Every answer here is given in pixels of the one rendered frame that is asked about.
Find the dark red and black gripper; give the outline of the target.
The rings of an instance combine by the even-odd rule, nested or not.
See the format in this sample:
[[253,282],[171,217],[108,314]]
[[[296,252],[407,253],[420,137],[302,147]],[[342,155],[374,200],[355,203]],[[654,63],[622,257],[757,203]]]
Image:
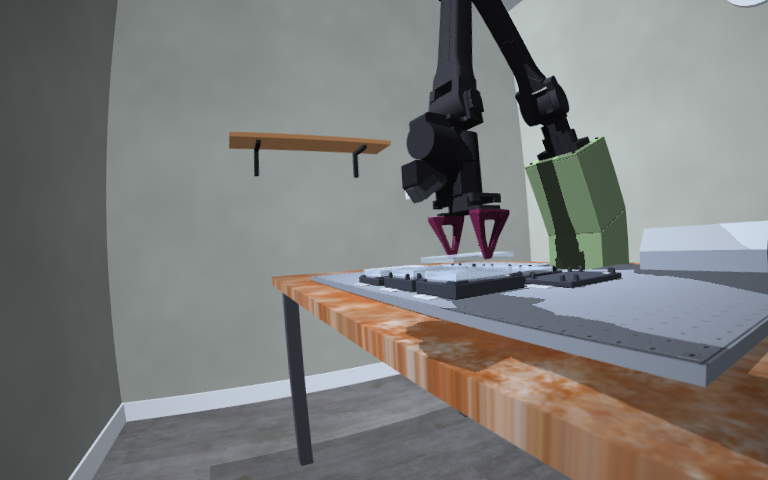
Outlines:
[[[454,255],[458,253],[464,216],[470,215],[482,255],[484,259],[491,259],[498,238],[510,212],[506,209],[500,209],[500,205],[483,205],[493,202],[501,202],[501,195],[500,193],[482,193],[480,163],[469,163],[476,163],[478,193],[471,192],[432,201],[433,209],[443,209],[449,206],[449,213],[437,214],[437,217],[428,218],[428,222],[442,243],[446,254]],[[486,241],[485,220],[495,221],[489,246],[487,246]],[[442,229],[442,225],[453,226],[452,250]]]

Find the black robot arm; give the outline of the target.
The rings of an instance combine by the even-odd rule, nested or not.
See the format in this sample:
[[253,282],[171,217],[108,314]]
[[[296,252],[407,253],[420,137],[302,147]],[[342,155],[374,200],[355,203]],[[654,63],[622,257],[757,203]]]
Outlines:
[[538,69],[501,0],[439,1],[438,64],[429,112],[410,121],[407,136],[407,150],[418,160],[401,166],[402,188],[413,203],[434,192],[436,200],[478,193],[476,163],[469,163],[480,163],[478,137],[467,131],[483,123],[484,112],[472,66],[472,2],[516,78],[520,93],[515,98],[524,121],[530,127],[543,125],[546,151],[537,155],[538,160],[576,151],[590,142],[588,136],[578,139],[575,129],[570,129],[563,88],[555,76],[546,79]]

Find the grey button panel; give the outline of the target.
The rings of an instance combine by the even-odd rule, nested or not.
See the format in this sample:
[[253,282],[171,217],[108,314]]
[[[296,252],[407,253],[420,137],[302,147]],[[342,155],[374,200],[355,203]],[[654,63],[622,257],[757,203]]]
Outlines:
[[640,270],[768,273],[768,221],[644,229]]

